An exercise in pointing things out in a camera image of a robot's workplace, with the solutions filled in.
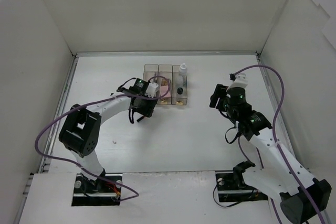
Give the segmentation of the pink square compact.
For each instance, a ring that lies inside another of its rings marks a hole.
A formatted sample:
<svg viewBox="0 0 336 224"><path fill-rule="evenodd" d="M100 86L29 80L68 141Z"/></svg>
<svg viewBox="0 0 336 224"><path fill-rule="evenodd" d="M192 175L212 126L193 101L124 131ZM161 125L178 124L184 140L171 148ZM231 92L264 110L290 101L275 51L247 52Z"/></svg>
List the pink square compact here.
<svg viewBox="0 0 336 224"><path fill-rule="evenodd" d="M159 95L161 99L168 99L171 97L170 86L160 86Z"/></svg>

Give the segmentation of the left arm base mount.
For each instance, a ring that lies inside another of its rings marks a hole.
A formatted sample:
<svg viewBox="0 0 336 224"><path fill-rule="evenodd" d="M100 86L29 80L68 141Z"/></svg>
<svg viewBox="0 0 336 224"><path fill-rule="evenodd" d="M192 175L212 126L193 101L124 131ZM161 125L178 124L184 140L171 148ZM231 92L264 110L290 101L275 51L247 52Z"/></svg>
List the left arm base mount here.
<svg viewBox="0 0 336 224"><path fill-rule="evenodd" d="M91 181L77 174L72 195L72 207L119 206L121 187L97 179Z"/></svg>

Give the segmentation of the clear three-slot organizer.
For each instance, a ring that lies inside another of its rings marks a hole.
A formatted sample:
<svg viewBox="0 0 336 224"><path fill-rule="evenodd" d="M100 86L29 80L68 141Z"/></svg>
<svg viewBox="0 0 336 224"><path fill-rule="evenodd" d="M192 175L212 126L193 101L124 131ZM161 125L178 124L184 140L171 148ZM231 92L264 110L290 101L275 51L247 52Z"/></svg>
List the clear three-slot organizer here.
<svg viewBox="0 0 336 224"><path fill-rule="evenodd" d="M183 84L183 79L179 76L180 65L158 65L158 64L145 64L143 70L143 79L145 81L155 82L161 85L162 78L169 79L171 97L168 99L158 99L158 105L187 105L188 89L187 83ZM177 94L177 89L183 88L183 94Z"/></svg>

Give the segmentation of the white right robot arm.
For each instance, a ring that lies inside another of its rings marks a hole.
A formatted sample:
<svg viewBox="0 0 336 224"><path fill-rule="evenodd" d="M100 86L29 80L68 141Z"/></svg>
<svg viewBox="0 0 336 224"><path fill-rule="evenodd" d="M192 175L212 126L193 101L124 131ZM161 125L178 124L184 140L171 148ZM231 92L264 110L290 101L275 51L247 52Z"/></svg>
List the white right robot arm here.
<svg viewBox="0 0 336 224"><path fill-rule="evenodd" d="M326 209L331 185L325 179L315 178L274 137L272 124L247 103L244 87L217 84L209 106L234 124L235 139L243 136L271 165L271 168L257 169L251 161L239 163L232 175L236 187L250 186L278 201L291 223L305 223Z"/></svg>

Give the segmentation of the brown eyeshadow palette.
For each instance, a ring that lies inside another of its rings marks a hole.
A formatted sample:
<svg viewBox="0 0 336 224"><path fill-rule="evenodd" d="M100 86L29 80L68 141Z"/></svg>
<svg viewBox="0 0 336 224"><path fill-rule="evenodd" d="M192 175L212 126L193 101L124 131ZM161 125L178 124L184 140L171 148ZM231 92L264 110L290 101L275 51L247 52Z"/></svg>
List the brown eyeshadow palette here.
<svg viewBox="0 0 336 224"><path fill-rule="evenodd" d="M168 86L170 83L169 79L167 78L162 78L161 85L163 86Z"/></svg>

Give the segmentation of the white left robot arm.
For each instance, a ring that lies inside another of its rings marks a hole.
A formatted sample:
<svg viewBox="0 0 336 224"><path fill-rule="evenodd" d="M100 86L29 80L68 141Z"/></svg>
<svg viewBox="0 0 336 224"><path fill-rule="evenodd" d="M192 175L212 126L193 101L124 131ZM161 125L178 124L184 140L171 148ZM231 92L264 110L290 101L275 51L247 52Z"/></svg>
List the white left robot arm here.
<svg viewBox="0 0 336 224"><path fill-rule="evenodd" d="M111 100L96 105L92 109L73 105L75 112L70 113L62 126L59 141L75 157L84 170L81 172L86 179L86 186L92 192L99 192L105 186L105 171L99 163L95 148L98 144L100 126L113 116L127 111L128 120L134 123L134 114L150 118L158 99L155 97L159 85L139 78L129 88L120 85Z"/></svg>

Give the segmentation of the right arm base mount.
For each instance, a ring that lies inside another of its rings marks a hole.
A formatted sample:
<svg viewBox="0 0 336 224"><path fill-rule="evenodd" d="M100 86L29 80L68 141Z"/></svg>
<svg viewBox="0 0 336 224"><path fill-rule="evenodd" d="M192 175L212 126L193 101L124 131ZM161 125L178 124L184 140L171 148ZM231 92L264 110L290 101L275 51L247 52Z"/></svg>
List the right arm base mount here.
<svg viewBox="0 0 336 224"><path fill-rule="evenodd" d="M244 202L268 200L260 190L245 184L243 172L251 167L255 167L253 162L244 161L233 170L215 173L216 184L212 192L215 204L222 208L230 208Z"/></svg>

